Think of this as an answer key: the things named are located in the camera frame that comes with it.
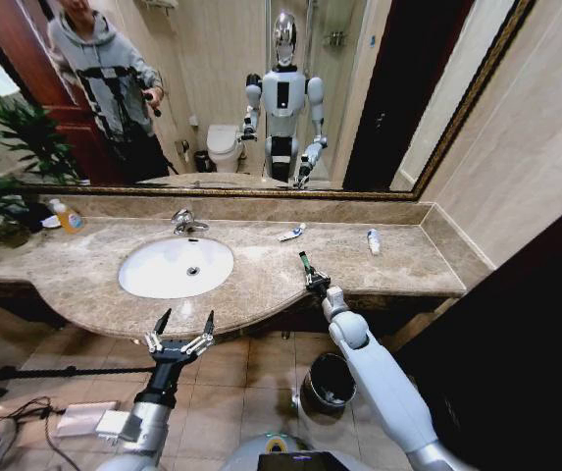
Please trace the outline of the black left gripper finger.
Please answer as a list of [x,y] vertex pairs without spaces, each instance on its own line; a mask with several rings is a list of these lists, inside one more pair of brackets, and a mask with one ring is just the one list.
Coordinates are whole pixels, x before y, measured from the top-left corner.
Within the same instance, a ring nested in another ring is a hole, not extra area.
[[214,311],[209,313],[205,327],[201,335],[187,343],[181,348],[186,355],[201,355],[214,343]]
[[144,334],[144,340],[149,352],[160,352],[163,350],[161,335],[167,327],[171,313],[172,309],[168,308],[167,311],[157,320],[153,330]]

